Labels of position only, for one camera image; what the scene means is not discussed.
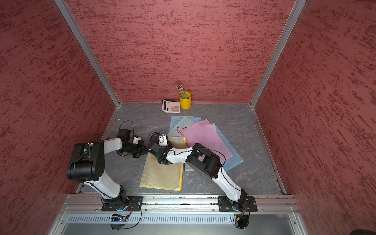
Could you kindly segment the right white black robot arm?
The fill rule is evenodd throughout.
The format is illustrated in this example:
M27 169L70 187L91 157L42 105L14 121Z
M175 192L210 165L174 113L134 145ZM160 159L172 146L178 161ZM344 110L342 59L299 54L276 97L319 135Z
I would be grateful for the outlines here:
M199 143L190 148L177 149L170 143L167 146L160 146L155 142L149 144L148 151L160 164L185 163L189 165L200 175L213 180L224 191L233 210L239 212L245 210L248 194L227 175L218 152L214 153Z

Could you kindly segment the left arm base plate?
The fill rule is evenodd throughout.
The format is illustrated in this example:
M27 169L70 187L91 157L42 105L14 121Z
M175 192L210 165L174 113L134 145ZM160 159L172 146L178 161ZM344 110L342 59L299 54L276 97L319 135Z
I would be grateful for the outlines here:
M102 199L102 212L139 212L143 203L143 196L128 196L115 199Z

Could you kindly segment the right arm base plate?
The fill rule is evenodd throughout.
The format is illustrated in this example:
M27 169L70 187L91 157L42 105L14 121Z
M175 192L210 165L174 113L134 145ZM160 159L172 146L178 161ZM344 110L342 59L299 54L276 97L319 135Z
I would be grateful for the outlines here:
M256 200L253 196L246 196L241 202L232 201L226 196L218 197L218 207L220 212L257 212Z

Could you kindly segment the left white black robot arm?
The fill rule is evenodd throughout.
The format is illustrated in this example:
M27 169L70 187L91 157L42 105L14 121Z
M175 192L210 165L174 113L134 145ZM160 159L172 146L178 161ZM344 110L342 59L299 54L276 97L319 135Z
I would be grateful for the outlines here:
M79 143L73 148L66 175L70 180L92 187L102 196L104 205L114 208L127 205L129 199L123 186L105 172L105 155L110 152L139 158L147 150L143 142L127 143L121 138Z

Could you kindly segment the yellow mesh document bag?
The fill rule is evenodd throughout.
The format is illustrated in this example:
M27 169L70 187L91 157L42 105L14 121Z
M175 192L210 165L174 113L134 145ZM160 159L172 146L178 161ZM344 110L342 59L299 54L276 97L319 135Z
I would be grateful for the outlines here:
M182 189L184 165L158 163L157 158L149 153L146 158L140 187L169 191Z

